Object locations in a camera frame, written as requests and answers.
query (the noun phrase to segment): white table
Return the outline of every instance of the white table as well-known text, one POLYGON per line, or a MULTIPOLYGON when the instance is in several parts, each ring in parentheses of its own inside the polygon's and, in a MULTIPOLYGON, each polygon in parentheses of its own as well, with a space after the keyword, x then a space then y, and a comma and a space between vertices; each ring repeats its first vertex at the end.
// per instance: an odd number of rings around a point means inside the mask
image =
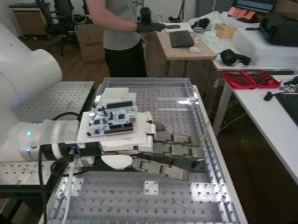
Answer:
MULTIPOLYGON (((293 79, 295 76, 275 76, 275 78, 285 82, 293 79)), ((264 100, 268 91, 273 93, 281 92, 279 89, 236 90, 225 82, 213 129, 219 134, 233 93, 298 184, 298 126, 276 97, 269 102, 264 100)))

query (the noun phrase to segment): electronic component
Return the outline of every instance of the electronic component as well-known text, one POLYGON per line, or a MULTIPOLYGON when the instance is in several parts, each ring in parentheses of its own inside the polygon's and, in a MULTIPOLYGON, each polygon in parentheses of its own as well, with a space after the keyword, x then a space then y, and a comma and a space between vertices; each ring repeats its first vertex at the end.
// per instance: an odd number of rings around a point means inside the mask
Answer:
POLYGON ((88 137, 134 131, 138 108, 132 101, 107 104, 90 113, 88 137))
POLYGON ((260 13, 269 13, 273 11, 276 4, 277 0, 235 0, 233 6, 260 13))
POLYGON ((190 48, 195 45, 190 31, 172 32, 170 35, 174 48, 190 48))

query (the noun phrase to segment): perforated metal surface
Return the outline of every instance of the perforated metal surface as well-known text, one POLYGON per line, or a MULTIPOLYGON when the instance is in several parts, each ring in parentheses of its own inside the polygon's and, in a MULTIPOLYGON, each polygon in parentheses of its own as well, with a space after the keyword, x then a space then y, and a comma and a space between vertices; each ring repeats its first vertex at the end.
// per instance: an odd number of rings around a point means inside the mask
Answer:
POLYGON ((41 122, 66 112, 80 113, 94 82, 60 82, 17 108, 23 122, 41 122))
MULTIPOLYGON (((138 93, 140 111, 152 112, 154 120, 166 124, 167 132, 203 139, 207 121, 190 79, 108 79, 99 94, 107 87, 130 87, 138 93)), ((83 175, 68 223, 240 223, 209 136, 204 154, 208 173, 192 173, 187 182, 139 172, 83 175), (146 181, 159 181, 159 195, 146 195, 146 181)), ((62 222, 64 203, 59 208, 53 206, 59 204, 54 197, 50 223, 62 222)))
MULTIPOLYGON (((186 182, 136 172, 91 172, 84 176, 80 196, 72 198, 70 220, 219 222, 221 215, 213 186, 206 186, 207 182, 206 174, 192 174, 186 182), (144 193, 147 180, 159 181, 159 195, 144 193), (211 193, 199 193, 191 188, 196 181, 204 183, 204 189, 211 193)), ((53 218, 63 219, 63 216, 64 209, 60 209, 53 218)))
MULTIPOLYGON (((43 162, 45 183, 50 180, 53 163, 43 162)), ((41 185, 38 162, 0 164, 0 185, 41 185)))

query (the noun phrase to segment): table leg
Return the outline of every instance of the table leg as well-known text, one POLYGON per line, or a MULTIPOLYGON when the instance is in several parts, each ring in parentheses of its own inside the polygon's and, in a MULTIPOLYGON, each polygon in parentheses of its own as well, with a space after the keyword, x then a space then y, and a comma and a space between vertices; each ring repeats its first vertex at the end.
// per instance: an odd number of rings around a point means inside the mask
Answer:
POLYGON ((231 96, 232 96, 232 89, 231 89, 229 84, 225 82, 225 87, 224 87, 224 91, 221 94, 221 101, 220 101, 219 108, 217 108, 217 115, 216 115, 216 119, 213 122, 213 130, 215 130, 216 136, 220 133, 221 124, 224 121, 224 117, 227 114, 227 108, 228 108, 229 101, 231 101, 231 96))

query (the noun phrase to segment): cable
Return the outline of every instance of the cable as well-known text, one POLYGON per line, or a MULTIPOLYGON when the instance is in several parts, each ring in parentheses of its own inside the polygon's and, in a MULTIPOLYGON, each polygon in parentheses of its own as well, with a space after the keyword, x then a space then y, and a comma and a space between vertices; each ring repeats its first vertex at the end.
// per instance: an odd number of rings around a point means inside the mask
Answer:
POLYGON ((62 117, 64 117, 67 115, 75 115, 75 116, 78 116, 78 118, 80 118, 80 114, 78 114, 75 112, 66 112, 63 114, 59 114, 53 120, 57 121, 57 120, 59 120, 59 118, 62 118, 62 117))
MULTIPOLYGON (((62 158, 62 159, 57 160, 57 161, 53 163, 53 165, 51 165, 51 173, 53 173, 55 176, 59 176, 59 177, 70 177, 70 174, 63 174, 63 173, 58 173, 58 172, 55 172, 55 168, 57 168, 58 164, 59 164, 59 163, 68 162, 70 157, 62 158)), ((94 167, 83 167, 82 169, 83 169, 82 171, 74 173, 74 176, 82 175, 82 174, 87 173, 87 172, 92 171, 92 170, 94 170, 94 167)))
POLYGON ((216 11, 216 6, 217 6, 217 0, 213 0, 213 7, 212 7, 212 11, 216 11))
POLYGON ((74 178, 74 171, 75 171, 75 162, 70 164, 70 178, 68 178, 68 184, 66 186, 67 190, 67 206, 66 206, 66 213, 63 217, 63 222, 62 224, 66 224, 67 219, 68 219, 68 213, 70 213, 70 205, 71 205, 71 192, 72 192, 72 178, 74 178))
POLYGON ((184 20, 184 10, 186 10, 186 0, 183 0, 182 8, 180 8, 180 14, 179 18, 184 20))
POLYGON ((43 196, 45 224, 47 224, 47 222, 49 222, 49 217, 47 217, 47 192, 46 192, 45 178, 43 178, 43 152, 45 152, 45 149, 43 149, 43 147, 41 147, 41 151, 39 151, 39 179, 41 179, 42 196, 43 196))
POLYGON ((224 128, 220 129, 220 131, 223 131, 232 123, 235 123, 236 121, 239 121, 244 116, 247 115, 247 113, 244 113, 240 117, 237 117, 232 122, 229 122, 224 128))

